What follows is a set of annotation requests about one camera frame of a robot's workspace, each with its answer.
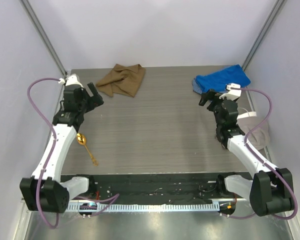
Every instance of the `black mount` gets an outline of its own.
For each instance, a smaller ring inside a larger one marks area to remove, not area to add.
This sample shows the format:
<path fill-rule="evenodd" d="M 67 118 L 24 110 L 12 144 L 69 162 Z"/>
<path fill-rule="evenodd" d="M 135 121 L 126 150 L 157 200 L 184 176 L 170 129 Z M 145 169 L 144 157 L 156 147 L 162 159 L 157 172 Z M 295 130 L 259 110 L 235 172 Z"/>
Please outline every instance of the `black mount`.
<path fill-rule="evenodd" d="M 218 141 L 228 149 L 228 139 L 245 133 L 237 125 L 238 104 L 232 100 L 220 99 L 221 95 L 222 93 L 210 89 L 207 93 L 202 93 L 199 105 L 204 106 L 207 101 L 211 101 L 206 109 L 214 114 Z"/>
<path fill-rule="evenodd" d="M 26 206 L 30 211 L 38 211 L 36 203 L 36 189 L 38 180 L 34 177 L 22 178 L 20 190 Z M 58 182 L 48 177 L 42 180 L 40 189 L 40 205 L 42 211 L 62 214 L 66 211 L 69 203 L 69 192 Z"/>
<path fill-rule="evenodd" d="M 85 88 L 79 84 L 64 87 L 63 100 L 60 109 L 53 117 L 52 124 L 67 124 L 73 126 L 78 132 L 80 125 L 84 122 L 84 114 L 104 104 L 95 85 L 90 82 L 88 87 L 93 96 L 90 96 Z"/>
<path fill-rule="evenodd" d="M 292 191 L 294 184 L 292 174 L 287 168 L 277 168 L 277 173 L 288 183 Z M 277 214 L 295 209 L 294 201 L 288 189 L 276 175 L 270 172 L 260 171 L 254 174 L 250 204 L 258 216 Z"/>
<path fill-rule="evenodd" d="M 204 106 L 207 101 L 210 105 L 207 109 L 213 112 L 216 122 L 216 137 L 219 142 L 227 149 L 228 139 L 245 133 L 237 125 L 238 104 L 236 100 L 220 99 L 222 93 L 210 89 L 207 93 L 201 95 L 200 106 Z M 291 172 L 286 168 L 276 168 L 276 171 L 283 177 L 293 190 L 293 180 Z M 229 174 L 220 174 L 217 178 L 217 190 L 221 195 L 228 195 L 225 178 Z M 272 172 L 260 171 L 253 176 L 252 187 L 250 191 L 250 204 L 258 216 L 282 213 L 291 211 L 295 208 L 292 197 L 284 184 L 276 178 Z"/>

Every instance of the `white bracket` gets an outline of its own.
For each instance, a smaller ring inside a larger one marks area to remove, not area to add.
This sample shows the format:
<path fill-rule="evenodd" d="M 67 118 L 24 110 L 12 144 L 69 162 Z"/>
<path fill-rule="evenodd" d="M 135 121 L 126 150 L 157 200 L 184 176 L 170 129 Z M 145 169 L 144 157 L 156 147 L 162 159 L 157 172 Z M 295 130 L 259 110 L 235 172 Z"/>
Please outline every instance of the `white bracket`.
<path fill-rule="evenodd" d="M 235 193 L 250 202 L 251 180 L 245 179 L 240 175 L 231 175 L 224 179 L 224 184 L 229 192 Z"/>
<path fill-rule="evenodd" d="M 69 192 L 69 199 L 85 193 L 89 188 L 89 179 L 83 176 L 75 176 L 71 180 L 60 183 Z"/>
<path fill-rule="evenodd" d="M 82 88 L 84 87 L 79 80 L 79 77 L 76 74 L 71 74 L 70 76 L 68 76 L 66 79 L 66 83 L 65 86 L 69 86 L 69 85 L 80 85 Z"/>
<path fill-rule="evenodd" d="M 235 83 L 230 83 L 226 86 L 226 90 L 228 90 L 228 92 L 222 94 L 219 98 L 220 99 L 227 99 L 227 100 L 236 100 L 238 98 L 240 98 L 241 96 L 241 90 L 235 90 L 232 88 L 236 88 L 239 89 L 241 86 L 239 84 L 235 84 Z"/>

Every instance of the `crumpled towel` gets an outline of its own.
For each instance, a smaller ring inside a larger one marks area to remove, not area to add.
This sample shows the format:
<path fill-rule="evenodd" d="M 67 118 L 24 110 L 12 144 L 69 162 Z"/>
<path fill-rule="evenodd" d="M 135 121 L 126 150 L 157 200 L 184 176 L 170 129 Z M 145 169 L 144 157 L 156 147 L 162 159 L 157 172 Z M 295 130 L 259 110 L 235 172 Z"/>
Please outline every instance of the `crumpled towel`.
<path fill-rule="evenodd" d="M 133 66 L 121 66 L 116 64 L 114 68 L 96 83 L 98 91 L 110 97 L 122 94 L 135 97 L 145 76 L 146 69 L 140 64 Z"/>

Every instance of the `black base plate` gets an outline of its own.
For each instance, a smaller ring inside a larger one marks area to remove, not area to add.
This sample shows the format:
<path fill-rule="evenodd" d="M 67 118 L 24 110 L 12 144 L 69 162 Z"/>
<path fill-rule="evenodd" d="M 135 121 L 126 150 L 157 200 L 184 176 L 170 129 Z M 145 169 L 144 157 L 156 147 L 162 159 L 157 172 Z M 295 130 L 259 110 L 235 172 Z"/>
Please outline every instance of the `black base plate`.
<path fill-rule="evenodd" d="M 233 198 L 220 194 L 215 182 L 222 173 L 108 174 L 93 175 L 101 200 L 115 194 L 116 204 L 123 205 L 195 205 L 209 204 L 211 199 Z M 237 173 L 251 180 L 248 172 Z M 61 182 L 74 175 L 61 176 Z"/>

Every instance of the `metal floor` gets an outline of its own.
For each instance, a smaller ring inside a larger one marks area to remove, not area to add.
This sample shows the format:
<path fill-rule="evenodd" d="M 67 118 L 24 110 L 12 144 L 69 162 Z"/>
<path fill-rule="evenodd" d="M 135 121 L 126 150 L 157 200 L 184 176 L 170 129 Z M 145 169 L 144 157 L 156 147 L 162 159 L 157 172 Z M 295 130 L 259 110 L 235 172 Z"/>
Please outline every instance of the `metal floor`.
<path fill-rule="evenodd" d="M 252 213 L 238 201 L 236 216 Z M 46 213 L 54 223 L 56 215 Z M 272 216 L 237 220 L 217 212 L 103 213 L 77 218 L 64 213 L 58 229 L 48 229 L 37 212 L 31 214 L 25 240 L 292 240 L 287 221 Z"/>
<path fill-rule="evenodd" d="M 247 170 L 215 138 L 212 112 L 198 105 L 192 79 L 222 66 L 147 67 L 135 98 L 101 93 L 104 105 L 84 115 L 80 133 L 99 161 L 95 167 L 73 141 L 62 174 L 239 172 Z M 96 83 L 110 69 L 75 69 L 81 83 Z M 250 109 L 245 93 L 238 101 Z"/>

